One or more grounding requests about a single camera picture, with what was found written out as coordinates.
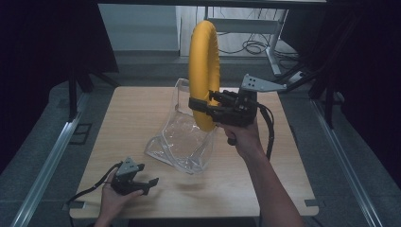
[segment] gray floor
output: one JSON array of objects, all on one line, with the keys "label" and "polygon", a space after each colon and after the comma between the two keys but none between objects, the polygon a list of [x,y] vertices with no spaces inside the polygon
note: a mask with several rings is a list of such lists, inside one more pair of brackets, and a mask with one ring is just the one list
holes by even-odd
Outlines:
[{"label": "gray floor", "polygon": [[[109,76],[124,86],[173,86],[177,78],[186,78],[186,58],[117,56],[120,73]],[[237,87],[249,73],[262,79],[273,79],[266,59],[223,59],[221,86]],[[95,84],[80,124],[92,124],[82,145],[68,145],[60,163],[28,226],[70,226],[68,213],[62,204],[72,197],[95,143],[102,119],[113,95],[113,88],[92,77]],[[310,84],[288,94],[281,94],[288,123],[294,131],[305,170],[320,206],[316,217],[305,217],[306,226],[369,226],[333,149],[312,109],[307,95]],[[34,183],[44,161],[53,148],[68,117],[67,84],[56,86],[41,119],[0,176],[0,226],[10,226],[29,188]],[[361,183],[372,199],[383,226],[401,226],[401,192],[369,147],[346,121],[340,108],[334,110],[334,126],[342,146]],[[80,142],[80,136],[71,141]],[[77,226],[91,223],[77,220]],[[159,226],[160,221],[137,220],[134,226]],[[190,226],[190,222],[162,222],[164,226]],[[213,222],[217,226],[233,226],[232,222]],[[127,225],[126,220],[114,226]]]}]

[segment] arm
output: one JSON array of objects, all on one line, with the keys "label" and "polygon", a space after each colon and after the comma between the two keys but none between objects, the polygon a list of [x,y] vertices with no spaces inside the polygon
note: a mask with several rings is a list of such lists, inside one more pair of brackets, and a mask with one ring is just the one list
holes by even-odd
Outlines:
[{"label": "arm", "polygon": [[110,186],[110,182],[113,180],[115,172],[116,170],[109,175],[107,182],[103,186],[100,214],[96,220],[95,227],[109,227],[112,221],[118,216],[129,201],[144,193],[142,190],[131,192],[126,196],[121,196],[116,193]]},{"label": "arm", "polygon": [[262,148],[256,119],[246,128],[218,124],[227,137],[236,139],[235,148],[243,158],[253,182],[260,211],[267,226],[304,226],[294,203],[280,183]]}]

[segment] white wall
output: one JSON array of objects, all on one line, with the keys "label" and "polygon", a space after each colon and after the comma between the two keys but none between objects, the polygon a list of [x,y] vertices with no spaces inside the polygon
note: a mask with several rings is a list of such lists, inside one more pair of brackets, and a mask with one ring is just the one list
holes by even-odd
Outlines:
[{"label": "white wall", "polygon": [[175,6],[99,4],[114,51],[178,51]]}]

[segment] black backdrop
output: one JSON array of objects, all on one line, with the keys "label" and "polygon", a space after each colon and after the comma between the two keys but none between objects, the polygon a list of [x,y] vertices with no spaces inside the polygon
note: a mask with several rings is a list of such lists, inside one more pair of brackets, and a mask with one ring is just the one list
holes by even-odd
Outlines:
[{"label": "black backdrop", "polygon": [[[290,10],[281,38],[302,58],[327,42],[341,12]],[[334,70],[342,112],[401,187],[401,3],[368,2]],[[306,63],[324,62],[327,51]]]},{"label": "black backdrop", "polygon": [[88,85],[87,68],[118,70],[96,3],[0,2],[2,171],[41,116],[50,89],[73,70]]}]

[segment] metal rail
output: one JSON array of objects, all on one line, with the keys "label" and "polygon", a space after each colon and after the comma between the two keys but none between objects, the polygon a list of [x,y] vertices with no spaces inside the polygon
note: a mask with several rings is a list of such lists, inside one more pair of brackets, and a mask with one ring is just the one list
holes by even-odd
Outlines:
[{"label": "metal rail", "polygon": [[324,129],[324,133],[329,140],[331,147],[334,150],[334,153],[339,161],[340,167],[347,179],[348,183],[351,186],[351,189],[354,193],[354,196],[359,203],[360,209],[362,210],[363,215],[365,216],[366,220],[369,223],[369,226],[376,227],[376,226],[383,226],[378,213],[375,210],[375,206],[373,205],[371,198],[369,197],[368,193],[366,192],[365,188],[363,187],[362,183],[360,182],[357,173],[352,168],[350,161],[341,146],[341,143],[336,135],[336,133],[328,126],[326,121],[324,120],[324,113],[322,106],[317,103],[316,100],[311,100],[312,107],[321,122],[321,125]]},{"label": "metal rail", "polygon": [[53,146],[50,151],[44,165],[41,169],[41,172],[38,174],[35,182],[31,186],[23,204],[20,207],[17,215],[14,218],[14,221],[10,226],[27,226],[30,222],[30,219],[33,216],[36,208],[38,207],[39,202],[42,199],[45,189],[47,188],[50,179],[53,176],[54,171],[56,170],[59,161],[64,154],[65,148],[70,141],[72,134],[74,133],[75,128],[82,116],[82,112],[85,109],[88,102],[89,95],[82,94],[78,101],[78,114],[76,118],[71,121],[65,123],[64,128],[61,131],[59,138],[56,141],[56,144]]}]

